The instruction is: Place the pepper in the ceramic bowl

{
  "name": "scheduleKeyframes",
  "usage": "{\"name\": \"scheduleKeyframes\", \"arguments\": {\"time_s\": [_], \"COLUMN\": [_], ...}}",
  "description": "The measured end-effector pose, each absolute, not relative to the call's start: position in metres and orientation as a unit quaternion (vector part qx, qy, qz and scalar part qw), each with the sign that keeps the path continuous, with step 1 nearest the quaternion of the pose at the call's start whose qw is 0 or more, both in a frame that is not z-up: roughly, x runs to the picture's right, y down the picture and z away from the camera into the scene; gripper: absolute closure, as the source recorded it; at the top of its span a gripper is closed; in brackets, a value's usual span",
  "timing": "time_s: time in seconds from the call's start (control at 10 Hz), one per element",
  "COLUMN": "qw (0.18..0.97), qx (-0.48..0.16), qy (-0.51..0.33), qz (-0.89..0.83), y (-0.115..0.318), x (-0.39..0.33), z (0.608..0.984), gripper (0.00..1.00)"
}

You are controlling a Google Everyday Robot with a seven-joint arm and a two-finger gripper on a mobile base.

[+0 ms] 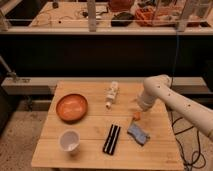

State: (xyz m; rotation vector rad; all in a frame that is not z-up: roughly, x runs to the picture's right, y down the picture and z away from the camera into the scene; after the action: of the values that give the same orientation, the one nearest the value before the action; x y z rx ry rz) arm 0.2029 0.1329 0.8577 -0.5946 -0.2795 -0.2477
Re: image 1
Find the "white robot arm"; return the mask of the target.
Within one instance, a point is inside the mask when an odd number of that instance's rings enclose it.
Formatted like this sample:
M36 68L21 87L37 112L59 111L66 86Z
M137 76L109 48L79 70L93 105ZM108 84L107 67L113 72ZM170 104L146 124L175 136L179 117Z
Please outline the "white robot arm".
M181 114L188 122L213 142L213 110L173 91L168 75L147 77L137 103L143 111L149 110L159 98L171 109Z

